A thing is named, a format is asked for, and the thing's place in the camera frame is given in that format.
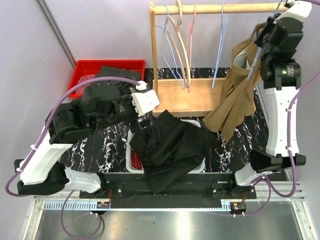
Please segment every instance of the white bin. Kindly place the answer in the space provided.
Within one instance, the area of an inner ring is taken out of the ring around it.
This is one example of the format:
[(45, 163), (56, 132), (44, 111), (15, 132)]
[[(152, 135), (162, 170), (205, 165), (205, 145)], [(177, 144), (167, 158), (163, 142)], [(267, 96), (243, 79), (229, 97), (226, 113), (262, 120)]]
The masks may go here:
[[(197, 122), (196, 120), (187, 120), (187, 119), (181, 119), (181, 121), (184, 121), (184, 122), (188, 122), (188, 123), (191, 123), (191, 124), (194, 124), (196, 125), (197, 127), (201, 127), (200, 126), (200, 123)], [(130, 141), (133, 137), (133, 134), (131, 133), (131, 131), (129, 130), (128, 132), (128, 138), (126, 140), (126, 152), (125, 152), (125, 166), (126, 166), (126, 169), (130, 172), (130, 173), (134, 173), (134, 174), (144, 174), (144, 170), (138, 170), (136, 168), (134, 168), (131, 164), (131, 146), (130, 146)], [(205, 159), (203, 159), (202, 161), (202, 164), (197, 166), (195, 169), (191, 170), (190, 172), (188, 172), (189, 174), (197, 174), (197, 173), (201, 173), (204, 169), (205, 169), (205, 166), (206, 166), (206, 163), (205, 163)]]

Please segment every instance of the red polka dot fabric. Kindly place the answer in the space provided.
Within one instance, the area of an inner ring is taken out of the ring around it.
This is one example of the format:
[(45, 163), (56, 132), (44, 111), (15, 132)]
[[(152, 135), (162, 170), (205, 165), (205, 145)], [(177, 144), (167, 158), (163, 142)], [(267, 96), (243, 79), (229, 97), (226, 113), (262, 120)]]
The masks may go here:
[(131, 149), (131, 165), (137, 170), (142, 170), (142, 163), (139, 155)]

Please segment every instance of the brown pants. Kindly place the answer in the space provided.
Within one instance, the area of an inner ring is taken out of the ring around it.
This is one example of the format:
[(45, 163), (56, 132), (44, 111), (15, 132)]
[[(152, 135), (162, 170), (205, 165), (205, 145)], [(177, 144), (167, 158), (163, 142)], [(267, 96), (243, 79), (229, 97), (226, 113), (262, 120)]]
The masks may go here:
[[(252, 66), (258, 50), (254, 44), (254, 36), (257, 36), (258, 31), (265, 25), (266, 23), (258, 24), (247, 40), (232, 49), (232, 63), (246, 48), (245, 55)], [(245, 117), (253, 115), (256, 111), (254, 88), (260, 80), (260, 61), (259, 57), (249, 80), (247, 78), (250, 70), (232, 64), (221, 91), (220, 105), (203, 119), (206, 127), (212, 132), (221, 131), (226, 142), (231, 139), (236, 127), (243, 123)]]

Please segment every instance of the reflective metal surface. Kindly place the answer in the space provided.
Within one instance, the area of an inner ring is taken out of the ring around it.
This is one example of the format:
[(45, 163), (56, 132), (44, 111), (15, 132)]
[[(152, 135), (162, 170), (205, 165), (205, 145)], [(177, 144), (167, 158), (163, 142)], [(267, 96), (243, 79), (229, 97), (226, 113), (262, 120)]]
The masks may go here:
[[(248, 212), (261, 206), (248, 202)], [(66, 211), (68, 225), (83, 211)], [(222, 217), (206, 212), (107, 212), (104, 231), (96, 240), (300, 240), (303, 239), (290, 202), (270, 202), (254, 216)], [(86, 236), (98, 225), (98, 219), (86, 216), (67, 229)], [(69, 240), (60, 225), (60, 211), (43, 211), (36, 240)]]

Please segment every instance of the red plastic tray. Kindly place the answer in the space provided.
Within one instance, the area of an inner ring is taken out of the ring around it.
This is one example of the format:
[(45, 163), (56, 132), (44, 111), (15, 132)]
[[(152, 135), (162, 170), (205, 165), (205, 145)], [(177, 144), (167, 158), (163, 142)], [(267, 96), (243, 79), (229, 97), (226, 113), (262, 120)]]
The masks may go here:
[[(79, 60), (75, 65), (68, 90), (77, 85), (77, 82), (81, 77), (97, 74), (102, 66), (139, 72), (141, 73), (141, 80), (143, 81), (145, 77), (145, 65), (146, 62), (144, 60)], [(69, 95), (69, 98), (76, 99), (81, 96), (82, 94), (73, 92)]]

